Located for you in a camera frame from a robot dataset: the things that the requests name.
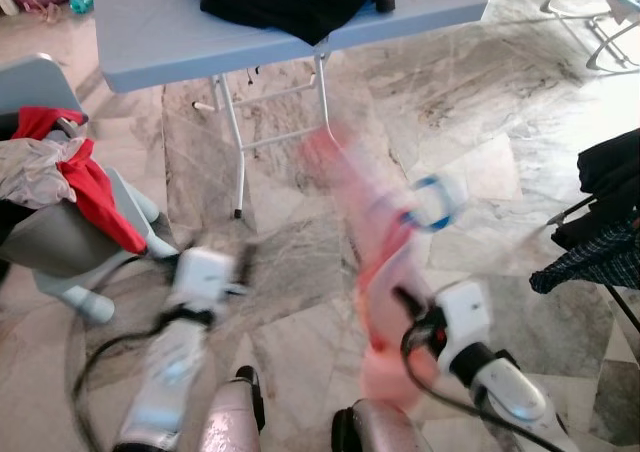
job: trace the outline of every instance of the floor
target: floor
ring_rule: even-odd
[[[449,228],[426,236],[425,277],[439,288],[485,281],[493,344],[554,397],[585,452],[638,451],[640,338],[606,292],[571,282],[547,296],[529,275],[562,250],[542,224],[581,198],[576,154],[638,126],[637,75],[603,76],[566,31],[538,12],[542,0],[491,0],[481,23],[334,54],[330,108],[367,141],[381,170],[406,182],[452,177],[466,206]],[[211,334],[181,450],[196,450],[211,394],[238,365],[261,371],[266,452],[328,451],[332,414],[359,397],[365,339],[354,318],[354,259],[327,192],[297,165],[295,144],[248,156],[245,217],[231,221],[235,163],[224,116],[191,108],[211,101],[207,81],[115,95],[98,69],[91,16],[55,25],[0,17],[0,60],[46,52],[58,60],[91,116],[96,158],[153,198],[178,245],[202,235],[237,251],[261,241],[251,297],[235,300]],[[302,84],[297,61],[232,74],[234,97]],[[243,109],[247,140],[318,123],[315,95]],[[83,450],[66,398],[86,354],[123,331],[146,327],[168,287],[156,270],[132,266],[103,291],[113,322],[90,327],[39,294],[13,267],[0,290],[0,437],[3,450]],[[640,313],[637,292],[625,294]],[[111,443],[139,384],[143,345],[115,351],[90,382],[93,417]],[[449,379],[442,387],[464,396]],[[475,419],[425,398],[412,418],[436,452],[493,451]]]

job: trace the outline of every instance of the black cable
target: black cable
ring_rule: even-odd
[[[84,439],[91,452],[103,452],[104,449],[100,444],[100,441],[98,440],[95,430],[93,429],[93,425],[91,424],[91,415],[89,413],[89,410],[86,407],[86,404],[82,403],[82,401],[80,400],[84,383],[89,377],[89,374],[98,363],[100,357],[111,347],[121,342],[149,339],[159,334],[163,328],[164,324],[158,323],[150,330],[123,334],[106,341],[100,347],[98,347],[93,352],[93,354],[91,354],[82,371],[76,378],[73,389],[71,391],[74,417],[76,419],[76,423],[78,424],[78,429],[82,434],[82,438]]]
[[[411,364],[409,363],[409,356],[411,355],[411,352],[417,348],[412,344],[411,336],[415,333],[416,330],[418,330],[420,325],[421,324],[418,324],[418,323],[413,324],[409,328],[409,330],[407,330],[407,332],[405,332],[405,334],[402,336],[402,344],[401,344],[402,362],[404,363],[404,367],[407,371],[407,374],[409,375],[409,378],[418,389],[420,389],[423,392],[426,392],[434,399],[439,400],[440,402],[450,407],[453,407],[454,409],[461,410],[473,417],[479,417],[480,419],[486,422],[489,422],[498,427],[502,427],[503,429],[506,429],[509,432],[513,432],[514,434],[518,434],[524,437],[525,439],[530,440],[534,444],[539,445],[544,449],[547,449],[551,452],[565,452],[561,448],[553,445],[551,442],[544,440],[542,437],[539,437],[529,432],[528,430],[523,429],[522,427],[518,427],[517,425],[512,424],[502,419],[501,417],[498,417],[497,415],[491,414],[484,410],[480,410],[469,404],[465,404],[464,402],[460,402],[459,400],[454,399],[453,397],[443,395],[440,392],[437,392],[431,386],[425,384],[422,380],[420,380],[416,376],[416,374],[413,372],[413,369],[411,368]]]

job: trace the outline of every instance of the white chair leg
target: white chair leg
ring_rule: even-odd
[[[558,14],[561,17],[569,17],[567,14],[562,13],[560,10],[556,9],[552,4],[553,0],[545,0],[540,6],[540,12],[544,12],[545,14]]]
[[[73,284],[73,278],[61,279],[37,270],[33,271],[33,278],[40,292],[55,297],[90,322],[105,324],[113,317],[116,308],[111,299]]]
[[[158,208],[158,206],[128,182],[125,182],[125,187],[127,188],[127,191],[129,192],[131,197],[133,197],[133,200],[136,201],[136,204],[138,204],[138,207],[140,207],[144,218],[147,219],[150,224],[158,220],[158,217],[160,217],[160,209]]]
[[[167,244],[155,234],[149,234],[145,240],[147,241],[147,249],[151,257],[162,259],[178,254],[178,250],[175,247]]]
[[[598,65],[598,56],[600,55],[600,53],[604,50],[604,49],[608,49],[610,46],[614,46],[614,40],[616,40],[618,37],[626,34],[627,32],[629,32],[631,29],[638,27],[638,25],[640,25],[640,20],[636,21],[634,23],[632,23],[631,25],[625,27],[624,29],[618,31],[617,33],[613,34],[612,36],[608,37],[605,41],[603,41],[600,44],[600,47],[598,47],[596,49],[596,51],[591,54],[591,57],[589,57],[589,60],[587,60],[587,68],[591,69],[591,70],[604,70],[605,72],[612,72],[615,74],[631,74],[634,72],[638,72],[638,70],[640,69],[640,67],[638,67],[638,64],[636,64],[635,62],[633,62],[626,54],[624,54],[624,52],[622,52],[618,47],[616,47],[617,52],[620,54],[620,56],[618,56],[618,54],[616,54],[615,52],[611,52],[611,55],[617,60],[618,65],[620,66],[620,70],[612,70],[612,69],[608,69],[608,68],[604,68]],[[634,67],[632,68],[624,68],[626,64],[631,64]]]
[[[76,285],[57,298],[75,309],[82,317],[95,324],[106,324],[116,310],[113,301]]]
[[[235,111],[233,110],[233,100],[231,99],[231,93],[229,92],[229,85],[227,84],[227,78],[224,74],[220,75],[220,91],[222,92],[222,100],[224,101],[224,107],[227,112],[227,118],[229,120],[229,128],[233,136],[233,141],[236,144],[238,152],[238,162],[236,166],[236,208],[233,212],[233,216],[236,219],[242,217],[242,199],[244,196],[244,150],[242,146],[242,137],[240,136],[240,129],[238,128],[238,121],[236,119]]]

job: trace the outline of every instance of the gray marble tile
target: gray marble tile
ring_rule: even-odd
[[[570,282],[540,296],[526,278],[485,276],[493,307],[492,346],[524,372],[596,378],[613,317],[593,284]]]
[[[441,290],[469,277],[469,272],[459,270],[424,269],[423,277],[432,290]]]
[[[51,55],[76,89],[98,68],[95,21],[91,14],[78,16],[63,7],[60,20],[43,22],[36,14],[0,18],[0,58],[12,61],[26,55]]]
[[[161,88],[161,103],[162,110],[164,112],[177,115],[192,124],[199,125],[204,128],[212,128],[212,132],[216,137],[218,137],[217,134],[222,135],[218,131],[218,127],[220,127],[220,125],[218,125],[218,120],[222,114],[212,114],[209,112],[195,110],[192,106],[194,101],[213,105],[212,97],[209,79],[173,82],[171,84],[163,85]]]
[[[405,170],[417,163],[436,171],[512,126],[511,62],[420,101],[385,110],[385,125]]]
[[[91,120],[87,137],[93,158],[113,167],[131,185],[167,211],[165,153],[160,113],[147,117]]]
[[[622,329],[618,325],[618,320],[613,324],[611,332],[611,338],[609,339],[609,346],[607,347],[607,353],[605,359],[615,360],[618,362],[638,363],[629,342],[627,342]]]
[[[636,317],[640,317],[640,294],[638,291],[627,289],[626,291],[623,290],[621,295]],[[631,352],[633,353],[636,362],[640,363],[640,336],[638,335],[638,330],[633,326],[620,306],[611,299],[611,296],[608,293],[607,300],[609,301],[609,307],[611,307],[613,315],[616,318],[616,322],[620,326],[620,329],[631,348]]]
[[[504,202],[471,200],[452,225],[433,235],[427,267],[528,276],[563,252],[540,222],[532,222],[542,216]]]
[[[0,286],[0,321],[21,316],[56,301],[38,291],[30,269],[12,265]]]
[[[66,355],[84,351],[82,338],[70,336],[72,320],[67,307],[53,303],[2,321],[0,435],[6,450],[82,449],[66,395]]]
[[[351,322],[343,313],[348,307],[346,299],[334,299],[249,333],[263,373],[265,436],[286,444],[330,419],[323,397]]]
[[[422,435],[434,452],[465,450],[469,452],[493,452],[498,444],[483,423],[473,418],[428,420],[422,427]]]
[[[214,341],[345,297],[339,247],[338,221],[332,215],[292,223],[261,238],[252,293],[235,301],[233,313]]]
[[[372,96],[401,111],[450,87],[451,53],[451,37],[438,31],[344,52]]]
[[[161,87],[150,87],[126,94],[112,92],[106,82],[100,82],[82,105],[93,119],[149,117],[162,111]]]
[[[255,220],[245,183],[243,219],[235,209],[236,154],[211,130],[165,111],[163,115],[167,207],[172,223],[215,237],[254,235]]]
[[[521,200],[520,177],[507,134],[464,156],[467,190],[480,199]]]
[[[604,361],[591,433],[617,446],[640,443],[640,371],[637,364]]]
[[[557,20],[539,12],[541,3],[499,0],[488,8],[484,20],[516,55],[533,61],[549,74],[576,85],[594,77],[584,66],[588,57],[580,45]]]
[[[527,374],[544,387],[553,400],[557,414],[566,427],[588,432],[598,387],[597,378],[558,377]]]
[[[615,445],[575,429],[569,428],[569,437],[576,444],[580,452],[618,452]]]

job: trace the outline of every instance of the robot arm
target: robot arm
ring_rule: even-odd
[[[406,292],[396,294],[405,304]],[[416,304],[407,309],[417,310]],[[493,353],[489,342],[487,300],[476,282],[462,282],[442,292],[426,313],[416,317],[416,336],[426,345],[443,373],[455,375],[478,409],[542,438],[564,452],[578,452],[559,422],[551,396],[528,379],[506,352]],[[546,450],[530,440],[490,426],[504,450]]]
[[[120,429],[114,452],[176,450],[187,398],[202,365],[206,336],[225,314],[230,257],[203,248],[185,251],[165,305],[168,325],[149,347],[142,386]]]

